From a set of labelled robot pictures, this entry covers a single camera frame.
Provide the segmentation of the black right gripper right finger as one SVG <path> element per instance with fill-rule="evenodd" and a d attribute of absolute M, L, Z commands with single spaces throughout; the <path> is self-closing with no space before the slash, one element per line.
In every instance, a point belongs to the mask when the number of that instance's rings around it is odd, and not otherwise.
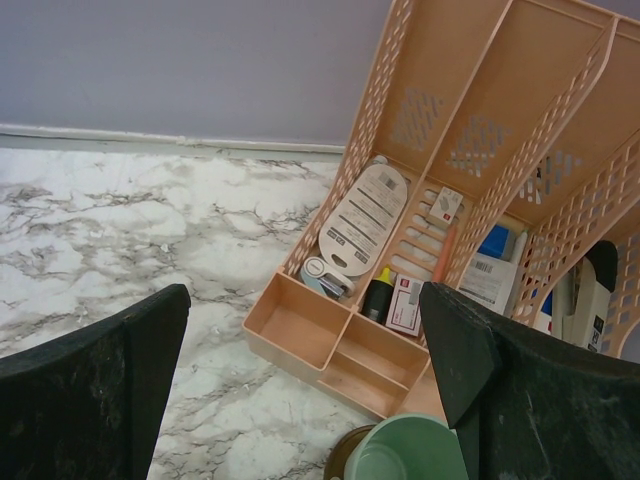
<path fill-rule="evenodd" d="M 472 479 L 636 479 L 639 367 L 427 282 L 421 319 Z"/>

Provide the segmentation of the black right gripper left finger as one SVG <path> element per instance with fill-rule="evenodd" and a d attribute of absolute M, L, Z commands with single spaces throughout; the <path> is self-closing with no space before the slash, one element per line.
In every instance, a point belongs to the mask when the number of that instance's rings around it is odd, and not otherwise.
<path fill-rule="evenodd" d="M 1 361 L 4 479 L 144 479 L 186 331 L 169 285 Z"/>

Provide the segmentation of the green plastic cup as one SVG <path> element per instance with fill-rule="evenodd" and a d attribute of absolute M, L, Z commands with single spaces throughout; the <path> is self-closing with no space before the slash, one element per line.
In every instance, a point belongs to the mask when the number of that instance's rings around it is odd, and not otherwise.
<path fill-rule="evenodd" d="M 440 419 L 400 414 L 377 424 L 349 455 L 351 480 L 466 479 L 458 437 Z"/>

